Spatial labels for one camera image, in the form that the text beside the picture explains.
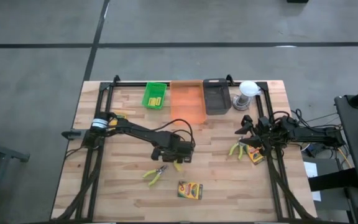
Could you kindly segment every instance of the concrete floor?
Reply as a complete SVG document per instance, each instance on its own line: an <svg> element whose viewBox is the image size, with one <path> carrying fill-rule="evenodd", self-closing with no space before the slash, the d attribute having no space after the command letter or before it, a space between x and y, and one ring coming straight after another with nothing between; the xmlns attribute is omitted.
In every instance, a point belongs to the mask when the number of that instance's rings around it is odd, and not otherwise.
<svg viewBox="0 0 358 224"><path fill-rule="evenodd" d="M103 0L0 0L0 44L92 43ZM100 42L358 42L358 1L111 0ZM90 49L0 49L0 223L48 220ZM99 49L91 80L284 80L306 119L358 92L358 47ZM324 124L332 118L313 124Z"/></svg>

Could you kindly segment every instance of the crayola box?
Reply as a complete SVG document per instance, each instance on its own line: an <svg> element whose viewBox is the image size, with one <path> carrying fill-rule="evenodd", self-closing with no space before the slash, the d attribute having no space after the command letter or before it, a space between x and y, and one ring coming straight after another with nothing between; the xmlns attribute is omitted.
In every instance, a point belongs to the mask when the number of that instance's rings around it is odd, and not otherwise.
<svg viewBox="0 0 358 224"><path fill-rule="evenodd" d="M179 181L178 197L201 200L203 198L203 185L195 182Z"/></svg>
<svg viewBox="0 0 358 224"><path fill-rule="evenodd" d="M262 162L265 159L265 157L260 154L259 149L256 149L248 145L245 145L244 149L248 153L248 156L251 159L251 161L254 163L254 165Z"/></svg>

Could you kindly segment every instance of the green basket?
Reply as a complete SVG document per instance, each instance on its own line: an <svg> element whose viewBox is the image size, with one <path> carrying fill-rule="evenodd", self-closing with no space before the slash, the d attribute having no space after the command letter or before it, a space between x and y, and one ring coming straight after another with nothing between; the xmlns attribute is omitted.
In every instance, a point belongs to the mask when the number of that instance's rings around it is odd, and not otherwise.
<svg viewBox="0 0 358 224"><path fill-rule="evenodd" d="M161 109L166 89L166 84L148 82L144 92L142 105L147 108Z"/></svg>

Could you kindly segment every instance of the pliers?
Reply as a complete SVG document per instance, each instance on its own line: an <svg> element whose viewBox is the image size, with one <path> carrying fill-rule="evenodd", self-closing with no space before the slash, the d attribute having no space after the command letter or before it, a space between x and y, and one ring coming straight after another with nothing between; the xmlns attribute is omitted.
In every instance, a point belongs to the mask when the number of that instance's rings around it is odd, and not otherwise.
<svg viewBox="0 0 358 224"><path fill-rule="evenodd" d="M247 147L244 143L241 143L241 142L240 142L241 139L242 139L242 137L239 138L239 140L237 141L237 143L235 143L235 144L231 147L230 152L229 152L229 156L233 155L234 150L238 147L239 150L240 150L240 152L239 152L239 157L238 157L239 160L241 160L242 154L243 154L243 150L245 150L245 149L244 149L244 146Z"/></svg>
<svg viewBox="0 0 358 224"><path fill-rule="evenodd" d="M145 173L145 174L143 175L143 178L145 178L145 177L147 177L147 176L150 175L150 174L156 173L154 179L149 182L149 187L150 187L151 185L153 185L154 183L156 183L156 181L158 181L158 179L160 178L161 174L162 174L166 169L168 169L168 166L167 166L167 165L164 165L164 166L160 167L159 169L150 170L150 171L148 171L147 173Z"/></svg>

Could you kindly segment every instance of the black tray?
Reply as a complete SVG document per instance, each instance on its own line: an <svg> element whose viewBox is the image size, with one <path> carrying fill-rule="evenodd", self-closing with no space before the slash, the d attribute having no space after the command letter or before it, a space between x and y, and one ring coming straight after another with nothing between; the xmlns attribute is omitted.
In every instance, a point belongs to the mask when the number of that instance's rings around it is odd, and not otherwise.
<svg viewBox="0 0 358 224"><path fill-rule="evenodd" d="M224 78L210 78L203 81L206 114L226 114L231 108L229 87Z"/></svg>

